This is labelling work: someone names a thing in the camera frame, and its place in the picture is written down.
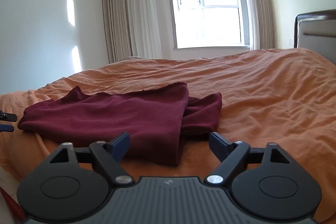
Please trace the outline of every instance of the dark wooden headboard frame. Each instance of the dark wooden headboard frame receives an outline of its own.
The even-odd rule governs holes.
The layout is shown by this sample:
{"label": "dark wooden headboard frame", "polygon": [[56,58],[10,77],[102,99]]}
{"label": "dark wooden headboard frame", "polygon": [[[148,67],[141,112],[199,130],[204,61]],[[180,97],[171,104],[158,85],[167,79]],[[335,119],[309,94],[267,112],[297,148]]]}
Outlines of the dark wooden headboard frame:
{"label": "dark wooden headboard frame", "polygon": [[326,10],[319,12],[312,12],[306,14],[300,14],[295,18],[294,27],[294,48],[297,48],[297,42],[299,38],[300,23],[304,21],[316,21],[316,20],[332,20],[336,19],[336,10]]}

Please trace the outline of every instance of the window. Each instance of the window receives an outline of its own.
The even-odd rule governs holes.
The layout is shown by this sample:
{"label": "window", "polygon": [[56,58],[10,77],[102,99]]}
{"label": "window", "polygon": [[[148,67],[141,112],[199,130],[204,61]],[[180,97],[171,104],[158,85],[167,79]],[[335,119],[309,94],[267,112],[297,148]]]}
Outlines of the window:
{"label": "window", "polygon": [[177,0],[178,48],[243,46],[240,0]]}

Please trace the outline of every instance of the curtain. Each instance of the curtain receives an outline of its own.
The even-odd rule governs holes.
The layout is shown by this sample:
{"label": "curtain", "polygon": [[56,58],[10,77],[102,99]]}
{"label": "curtain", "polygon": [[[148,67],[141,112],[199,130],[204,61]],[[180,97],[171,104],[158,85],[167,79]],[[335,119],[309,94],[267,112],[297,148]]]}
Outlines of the curtain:
{"label": "curtain", "polygon": [[132,56],[125,0],[102,0],[110,63]]}
{"label": "curtain", "polygon": [[250,49],[276,48],[272,0],[247,0]]}
{"label": "curtain", "polygon": [[127,9],[133,55],[162,58],[155,0],[127,0]]}

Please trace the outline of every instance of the orange bedsheet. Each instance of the orange bedsheet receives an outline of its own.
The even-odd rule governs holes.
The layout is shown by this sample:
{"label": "orange bedsheet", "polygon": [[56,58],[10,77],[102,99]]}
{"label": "orange bedsheet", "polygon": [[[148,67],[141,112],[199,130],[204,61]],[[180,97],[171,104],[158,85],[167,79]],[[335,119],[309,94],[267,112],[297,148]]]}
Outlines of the orange bedsheet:
{"label": "orange bedsheet", "polygon": [[[59,99],[79,85],[83,92],[126,93],[183,81],[191,96],[221,92],[218,131],[253,147],[279,143],[320,183],[323,198],[315,215],[336,212],[336,67],[304,49],[259,50],[214,59],[127,60],[62,78],[38,90],[0,95],[0,109],[20,119],[41,100]],[[57,144],[18,129],[1,133],[1,163],[26,176]],[[204,177],[219,161],[206,141],[189,141],[178,167],[124,160],[134,177]]]}

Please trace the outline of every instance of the maroon cloth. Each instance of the maroon cloth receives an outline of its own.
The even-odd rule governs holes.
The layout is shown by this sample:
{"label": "maroon cloth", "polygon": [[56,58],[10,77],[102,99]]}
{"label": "maroon cloth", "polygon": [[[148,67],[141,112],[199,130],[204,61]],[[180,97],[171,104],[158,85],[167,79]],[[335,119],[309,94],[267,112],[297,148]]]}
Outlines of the maroon cloth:
{"label": "maroon cloth", "polygon": [[17,126],[76,147],[110,141],[127,131],[131,137],[127,156],[178,165],[183,151],[180,135],[216,131],[221,107],[221,93],[189,97],[185,83],[114,95],[86,95],[77,86],[57,101],[27,107]]}

